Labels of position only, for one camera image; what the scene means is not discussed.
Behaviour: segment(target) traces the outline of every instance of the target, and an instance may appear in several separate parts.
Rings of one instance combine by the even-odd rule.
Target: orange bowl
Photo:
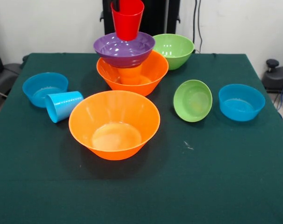
[[[156,106],[129,91],[91,95],[74,108],[69,119],[73,137],[107,160],[133,156],[155,135],[159,125]]]
[[[126,90],[143,96],[149,95],[166,75],[167,60],[156,51],[134,68],[116,68],[102,58],[97,62],[97,71],[112,90]]]

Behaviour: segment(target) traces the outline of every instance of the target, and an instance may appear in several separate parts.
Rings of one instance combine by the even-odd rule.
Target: bowl rim
[[[172,59],[172,58],[174,58],[174,59],[176,59],[176,58],[182,58],[182,57],[185,57],[185,56],[190,55],[190,54],[194,51],[194,43],[192,42],[192,40],[191,40],[191,39],[189,39],[189,38],[188,38],[188,37],[186,37],[186,36],[183,36],[183,35],[179,35],[179,34],[157,34],[157,35],[153,36],[153,38],[155,39],[155,37],[156,37],[156,36],[164,36],[164,35],[169,35],[169,36],[180,36],[180,37],[182,37],[182,38],[184,38],[184,39],[188,40],[188,41],[189,41],[189,42],[191,42],[191,44],[192,44],[192,50],[191,50],[189,53],[187,53],[187,54],[185,54],[185,55],[182,55],[182,56],[177,56],[177,57],[168,57],[168,56],[163,56],[163,57],[165,57],[165,58],[167,58],[167,59]]]
[[[98,42],[101,38],[103,38],[103,37],[105,37],[105,36],[109,36],[109,35],[114,35],[116,38],[118,38],[118,37],[117,37],[117,33],[116,33],[116,32],[114,32],[114,33],[110,33],[110,34],[106,34],[106,35],[104,35],[104,36],[102,36],[102,37],[98,38],[98,39],[94,42],[94,44],[93,44],[93,48],[94,48],[94,50],[95,50],[95,52],[96,52],[97,54],[100,54],[100,55],[104,55],[104,56],[106,56],[106,57],[103,57],[103,56],[102,56],[103,58],[132,58],[132,57],[138,57],[138,56],[140,56],[140,55],[144,55],[144,54],[148,53],[149,51],[152,51],[152,50],[153,50],[153,48],[154,48],[154,46],[155,46],[155,44],[156,44],[156,41],[155,41],[154,37],[152,37],[150,34],[147,34],[147,33],[144,33],[144,32],[140,32],[140,31],[137,33],[137,36],[138,36],[139,34],[150,37],[150,38],[154,41],[154,44],[153,44],[153,46],[151,46],[151,47],[150,47],[150,49],[149,49],[149,50],[144,51],[144,52],[142,52],[142,53],[140,53],[140,54],[137,54],[137,55],[134,55],[134,56],[115,56],[115,55],[106,55],[106,54],[100,53],[98,50],[96,50],[96,48],[95,48],[95,44],[96,44],[96,42]]]
[[[234,87],[234,86],[236,86],[236,87],[237,87],[237,86],[238,86],[238,87],[245,87],[244,89],[248,89],[248,90],[251,89],[251,90],[253,90],[255,93],[257,93],[257,95],[259,96],[259,98],[262,100],[262,105],[261,105],[260,107],[258,107],[258,109],[255,109],[255,110],[250,111],[250,112],[241,111],[241,110],[236,109],[235,107],[230,107],[230,106],[225,105],[225,104],[224,104],[225,101],[220,97],[220,95],[221,95],[221,93],[222,93],[223,91],[225,91],[227,88]],[[266,99],[265,99],[264,95],[263,95],[260,91],[258,91],[256,88],[254,88],[254,87],[252,87],[252,86],[249,86],[249,85],[245,85],[245,84],[228,84],[228,85],[223,86],[223,87],[219,90],[219,92],[218,92],[218,98],[219,98],[219,103],[221,103],[221,104],[224,105],[225,107],[228,107],[228,108],[230,108],[231,110],[238,111],[238,112],[242,112],[242,113],[257,113],[257,112],[260,112],[260,111],[264,108],[264,106],[266,105]]]
[[[148,102],[150,102],[150,104],[152,106],[154,106],[154,110],[157,112],[157,115],[158,115],[158,121],[157,121],[157,127],[155,128],[154,132],[150,135],[150,137],[148,137],[146,140],[142,141],[140,144],[134,146],[134,147],[131,147],[131,148],[125,148],[125,149],[121,149],[121,150],[118,150],[118,151],[105,151],[105,150],[98,150],[92,146],[88,146],[87,144],[84,144],[82,143],[81,141],[79,141],[79,139],[74,135],[72,129],[71,129],[71,121],[72,121],[72,115],[74,113],[74,111],[77,109],[77,107],[79,107],[81,104],[83,104],[87,99],[89,98],[92,98],[92,97],[95,97],[97,95],[100,95],[100,94],[107,94],[107,92],[126,92],[128,94],[132,94],[132,95],[136,95],[138,97],[142,97],[142,98],[145,98]],[[134,148],[138,148],[138,147],[142,147],[143,145],[145,145],[151,138],[154,137],[154,135],[157,133],[158,129],[159,129],[159,126],[160,126],[160,121],[161,121],[161,118],[160,118],[160,113],[159,113],[159,110],[158,108],[156,107],[156,105],[151,101],[149,100],[148,98],[144,97],[143,95],[141,94],[138,94],[138,93],[135,93],[135,92],[131,92],[131,91],[125,91],[125,90],[109,90],[109,91],[102,91],[102,92],[98,92],[98,93],[95,93],[93,95],[90,95],[89,97],[83,99],[79,104],[76,105],[76,107],[72,110],[70,116],[69,116],[69,130],[71,132],[71,135],[73,136],[73,138],[78,142],[80,143],[81,145],[87,147],[88,149],[92,149],[92,150],[96,150],[96,151],[99,151],[99,152],[110,152],[110,153],[116,153],[116,152],[123,152],[123,151],[127,151],[127,150],[131,150],[131,149],[134,149]]]
[[[202,116],[200,119],[196,119],[196,120],[188,120],[188,119],[182,118],[182,117],[180,116],[180,113],[178,113],[178,111],[176,110],[176,106],[175,106],[175,96],[177,95],[179,89],[182,87],[183,84],[190,83],[190,82],[201,83],[203,86],[205,86],[205,87],[208,89],[209,95],[210,95],[210,98],[211,98],[211,105],[210,105],[209,109],[207,110],[207,113],[205,114],[205,116]],[[174,94],[174,97],[173,97],[173,105],[174,105],[175,112],[176,112],[176,114],[179,116],[179,118],[181,118],[181,119],[184,120],[184,121],[194,123],[194,122],[198,122],[198,121],[204,119],[204,118],[207,117],[207,115],[210,113],[210,111],[211,111],[211,109],[212,109],[212,105],[213,105],[213,95],[212,95],[212,92],[211,92],[210,88],[208,87],[208,85],[207,85],[206,83],[204,83],[203,81],[198,80],[198,79],[190,79],[190,80],[187,80],[187,81],[181,83],[181,84],[179,85],[179,87],[176,89],[175,94]]]
[[[23,91],[23,93],[24,93],[28,98],[32,98],[33,95],[28,94],[27,91],[25,91],[25,88],[29,85],[29,83],[32,81],[32,79],[35,79],[35,78],[37,78],[37,77],[42,77],[42,76],[45,76],[45,75],[50,75],[50,74],[63,78],[63,79],[65,80],[65,82],[66,82],[66,87],[63,89],[63,91],[67,91],[67,90],[68,90],[68,85],[69,85],[69,80],[68,80],[68,78],[67,78],[66,76],[64,76],[63,74],[61,74],[61,73],[58,73],[58,72],[51,72],[51,71],[50,71],[50,72],[42,72],[42,73],[35,74],[35,75],[29,77],[27,80],[25,80],[25,82],[24,82],[23,85],[22,85],[22,91]]]
[[[118,85],[121,85],[121,86],[146,86],[146,85],[155,83],[155,82],[157,82],[157,81],[163,79],[163,77],[165,77],[166,74],[167,74],[168,71],[169,71],[169,63],[168,63],[168,61],[166,60],[166,58],[165,58],[162,54],[160,54],[159,52],[157,52],[157,51],[155,51],[155,50],[152,50],[152,52],[153,52],[154,54],[159,54],[159,56],[161,56],[161,58],[163,58],[164,62],[165,62],[166,65],[167,65],[167,69],[166,69],[166,72],[164,73],[163,76],[161,76],[160,78],[158,78],[158,79],[156,79],[156,80],[154,80],[154,81],[152,81],[152,82],[150,82],[150,83],[139,84],[139,85],[127,85],[127,84],[116,83],[116,82],[114,82],[114,81],[112,81],[112,80],[110,80],[110,79],[107,79],[107,78],[103,77],[103,76],[101,75],[101,73],[99,72],[99,69],[98,69],[98,65],[99,65],[99,63],[100,63],[101,60],[103,60],[105,63],[107,63],[103,58],[99,58],[99,59],[98,59],[97,64],[96,64],[96,69],[97,69],[98,74],[99,74],[104,80],[109,81],[109,82],[112,82],[112,83],[114,83],[114,84],[118,84]]]

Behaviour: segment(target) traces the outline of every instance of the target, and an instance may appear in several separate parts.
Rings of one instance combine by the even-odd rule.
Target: green bowl
[[[169,70],[178,69],[190,57],[194,44],[185,36],[177,34],[159,34],[154,36],[154,50],[162,54],[169,62]]]
[[[212,94],[209,87],[199,80],[182,83],[174,96],[177,115],[188,122],[197,122],[206,117],[212,107]]]

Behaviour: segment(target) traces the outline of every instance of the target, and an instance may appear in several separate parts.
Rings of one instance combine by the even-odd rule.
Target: blue bowl
[[[254,119],[265,106],[265,97],[255,88],[242,84],[226,85],[219,91],[221,112],[236,121]]]
[[[67,92],[68,83],[68,79],[62,74],[45,72],[26,80],[22,90],[33,105],[46,108],[45,97],[48,94]]]

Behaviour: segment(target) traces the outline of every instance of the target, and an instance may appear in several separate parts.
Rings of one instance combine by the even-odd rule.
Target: white wall
[[[194,2],[181,0],[177,25],[191,39]],[[1,57],[11,63],[31,52],[93,52],[104,35],[101,11],[102,0],[0,0]],[[283,65],[283,0],[202,0],[200,22],[203,53],[246,53],[259,75],[270,57]]]
[[[104,35],[101,0],[0,0],[0,54],[21,62],[31,52],[94,52]]]
[[[181,0],[177,24],[191,39],[194,2]],[[283,65],[283,0],[202,0],[200,28],[203,53],[246,53],[259,76],[268,58]]]

